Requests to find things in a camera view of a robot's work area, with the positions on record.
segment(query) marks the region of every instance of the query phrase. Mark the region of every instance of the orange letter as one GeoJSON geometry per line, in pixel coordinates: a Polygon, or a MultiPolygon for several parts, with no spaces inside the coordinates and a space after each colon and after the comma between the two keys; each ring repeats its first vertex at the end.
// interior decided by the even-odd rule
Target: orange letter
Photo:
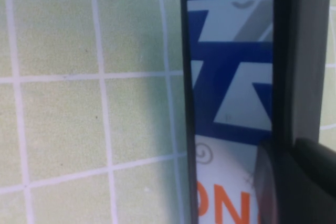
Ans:
{"type": "Polygon", "coordinates": [[[224,188],[215,185],[215,221],[216,224],[223,224],[223,209],[222,203],[226,206],[236,224],[249,224],[250,223],[250,194],[241,192],[242,213],[239,217],[235,207],[232,205],[231,200],[227,196],[224,188]]]}
{"type": "Polygon", "coordinates": [[[205,215],[209,208],[209,198],[204,186],[197,182],[197,190],[199,193],[199,199],[201,200],[200,206],[198,207],[198,216],[205,215]]]}

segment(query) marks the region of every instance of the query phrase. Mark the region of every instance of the white triangle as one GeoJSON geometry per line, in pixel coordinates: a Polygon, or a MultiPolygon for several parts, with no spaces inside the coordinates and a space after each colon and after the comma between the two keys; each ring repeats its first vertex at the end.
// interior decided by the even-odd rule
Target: white triangle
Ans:
{"type": "Polygon", "coordinates": [[[200,75],[204,61],[202,60],[192,60],[191,61],[191,77],[193,81],[193,87],[195,87],[198,76],[200,75]]]}

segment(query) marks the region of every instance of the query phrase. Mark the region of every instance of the blue and white pattern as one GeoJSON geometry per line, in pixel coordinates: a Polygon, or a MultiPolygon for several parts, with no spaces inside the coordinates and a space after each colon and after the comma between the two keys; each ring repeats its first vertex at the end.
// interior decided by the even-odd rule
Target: blue and white pattern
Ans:
{"type": "Polygon", "coordinates": [[[272,0],[188,0],[196,134],[271,134],[272,0]]]}

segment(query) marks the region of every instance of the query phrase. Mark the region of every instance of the blue geometric shape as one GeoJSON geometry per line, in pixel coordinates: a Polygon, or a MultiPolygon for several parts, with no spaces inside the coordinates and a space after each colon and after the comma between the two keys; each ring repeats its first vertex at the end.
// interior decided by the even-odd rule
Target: blue geometric shape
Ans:
{"type": "Polygon", "coordinates": [[[267,115],[272,119],[272,85],[264,83],[253,83],[259,99],[264,106],[267,115]]]}

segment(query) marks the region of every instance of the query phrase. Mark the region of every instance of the printed graphic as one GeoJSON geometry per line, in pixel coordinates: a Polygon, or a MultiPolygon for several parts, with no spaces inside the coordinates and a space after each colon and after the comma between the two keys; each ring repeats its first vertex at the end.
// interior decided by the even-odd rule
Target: printed graphic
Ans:
{"type": "Polygon", "coordinates": [[[188,11],[207,11],[199,42],[272,41],[272,0],[191,0],[188,11]]]}
{"type": "Polygon", "coordinates": [[[200,224],[257,224],[252,177],[257,148],[203,136],[196,136],[196,146],[212,155],[207,163],[197,158],[200,224]]]}
{"type": "Polygon", "coordinates": [[[257,224],[271,137],[273,0],[188,0],[200,224],[257,224]]]}

